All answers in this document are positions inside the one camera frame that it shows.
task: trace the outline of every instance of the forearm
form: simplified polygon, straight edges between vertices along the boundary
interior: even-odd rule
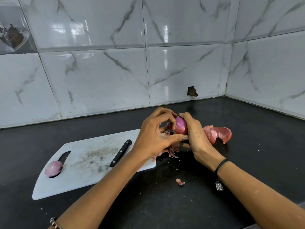
[[[305,228],[305,210],[232,162],[226,162],[218,176],[262,229]]]
[[[59,217],[58,225],[63,229],[98,228],[113,201],[146,161],[137,152],[126,154],[101,181]]]

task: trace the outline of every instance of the black knife handle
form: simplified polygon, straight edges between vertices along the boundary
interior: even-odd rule
[[[123,157],[123,155],[126,153],[128,147],[132,144],[131,140],[127,140],[125,141],[124,145],[122,146],[122,148],[119,150],[119,152],[116,154],[115,158],[112,160],[112,162],[110,163],[110,167],[114,167],[119,161],[120,159]]]

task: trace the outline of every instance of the left hand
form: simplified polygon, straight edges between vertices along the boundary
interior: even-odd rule
[[[159,154],[172,143],[187,140],[188,136],[182,134],[174,134],[170,136],[161,135],[161,133],[168,129],[168,126],[159,128],[159,126],[165,121],[169,121],[172,127],[171,130],[175,130],[177,124],[175,117],[177,117],[177,114],[172,110],[158,107],[143,121],[140,133],[132,150],[149,159]]]

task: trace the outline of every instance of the countertop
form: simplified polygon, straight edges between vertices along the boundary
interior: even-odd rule
[[[224,126],[233,137],[215,147],[240,168],[282,195],[305,202],[305,121],[226,97],[166,105],[188,111],[202,126]],[[108,113],[0,131],[1,228],[47,228],[89,187],[32,200],[36,179],[65,143],[141,127],[156,107]],[[190,151],[158,158],[136,173],[100,228],[245,228],[254,220],[227,189],[217,192],[212,173]],[[176,178],[185,185],[178,186]]]

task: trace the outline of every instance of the tiled wall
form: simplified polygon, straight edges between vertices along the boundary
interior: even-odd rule
[[[305,0],[240,0],[227,96],[305,118]]]
[[[0,128],[224,95],[238,5],[0,0]]]

